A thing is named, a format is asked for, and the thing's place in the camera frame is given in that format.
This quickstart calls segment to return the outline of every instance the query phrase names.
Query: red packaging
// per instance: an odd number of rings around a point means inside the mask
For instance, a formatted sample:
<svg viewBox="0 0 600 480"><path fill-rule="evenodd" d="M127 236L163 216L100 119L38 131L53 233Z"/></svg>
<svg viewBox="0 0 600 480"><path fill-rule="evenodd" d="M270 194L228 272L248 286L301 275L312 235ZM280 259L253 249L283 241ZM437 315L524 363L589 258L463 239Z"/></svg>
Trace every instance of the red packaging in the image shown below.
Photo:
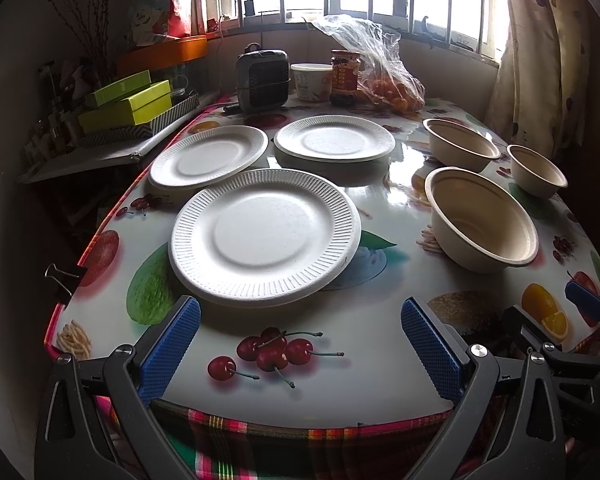
<svg viewBox="0 0 600 480"><path fill-rule="evenodd" d="M191 35L191 0L130 0L129 10L135 46Z"/></svg>

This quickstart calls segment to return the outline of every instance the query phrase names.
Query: green box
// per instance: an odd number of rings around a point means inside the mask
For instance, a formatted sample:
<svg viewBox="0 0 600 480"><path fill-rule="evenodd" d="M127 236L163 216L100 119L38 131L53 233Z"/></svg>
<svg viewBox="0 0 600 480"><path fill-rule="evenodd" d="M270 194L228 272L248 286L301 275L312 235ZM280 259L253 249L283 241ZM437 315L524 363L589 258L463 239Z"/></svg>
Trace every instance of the green box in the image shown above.
<svg viewBox="0 0 600 480"><path fill-rule="evenodd" d="M78 117L78 120L84 133L91 134L119 126L148 123L169 108L171 108L169 82L161 81L115 104L85 112Z"/></svg>
<svg viewBox="0 0 600 480"><path fill-rule="evenodd" d="M89 108L100 108L105 104L114 103L147 88L151 84L149 71L139 72L104 86L85 97Z"/></svg>

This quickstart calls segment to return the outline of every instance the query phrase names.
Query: polka dot curtain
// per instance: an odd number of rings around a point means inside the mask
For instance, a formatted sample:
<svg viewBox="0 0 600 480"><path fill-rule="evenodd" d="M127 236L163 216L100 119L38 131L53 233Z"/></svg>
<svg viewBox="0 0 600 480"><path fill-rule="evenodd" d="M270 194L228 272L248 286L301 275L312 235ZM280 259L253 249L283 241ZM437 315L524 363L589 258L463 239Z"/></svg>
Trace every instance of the polka dot curtain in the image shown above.
<svg viewBox="0 0 600 480"><path fill-rule="evenodd" d="M589 75L586 0L509 0L509 41L485 124L555 158L582 141Z"/></svg>

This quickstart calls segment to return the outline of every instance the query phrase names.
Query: orange box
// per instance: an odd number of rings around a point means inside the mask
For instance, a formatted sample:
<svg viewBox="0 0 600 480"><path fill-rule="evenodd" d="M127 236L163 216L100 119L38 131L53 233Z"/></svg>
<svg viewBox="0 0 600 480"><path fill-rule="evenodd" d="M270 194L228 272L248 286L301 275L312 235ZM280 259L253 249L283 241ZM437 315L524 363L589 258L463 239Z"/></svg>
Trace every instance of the orange box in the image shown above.
<svg viewBox="0 0 600 480"><path fill-rule="evenodd" d="M123 54L116 60L116 72L118 76L126 77L142 70L161 70L205 56L206 36L191 36Z"/></svg>

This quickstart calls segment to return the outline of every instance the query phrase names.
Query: paper bowl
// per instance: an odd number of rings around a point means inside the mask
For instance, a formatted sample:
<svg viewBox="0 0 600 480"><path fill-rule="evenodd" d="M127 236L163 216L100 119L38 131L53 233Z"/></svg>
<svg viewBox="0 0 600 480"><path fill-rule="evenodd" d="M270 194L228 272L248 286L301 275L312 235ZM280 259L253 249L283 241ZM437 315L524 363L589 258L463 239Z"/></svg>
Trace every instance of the paper bowl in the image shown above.
<svg viewBox="0 0 600 480"><path fill-rule="evenodd" d="M496 145L478 132L442 119L425 119L431 155L445 166L480 173L491 160L500 158Z"/></svg>
<svg viewBox="0 0 600 480"><path fill-rule="evenodd" d="M298 99L302 101L328 101L331 95L331 65L296 63L291 65L296 80Z"/></svg>
<svg viewBox="0 0 600 480"><path fill-rule="evenodd" d="M540 153L525 146L507 146L511 157L511 176L522 189L538 198L551 198L567 187L567 178L558 167Z"/></svg>
<svg viewBox="0 0 600 480"><path fill-rule="evenodd" d="M524 267L538 254L538 233L523 207L488 178L460 168L427 176L431 227L443 251L473 272Z"/></svg>

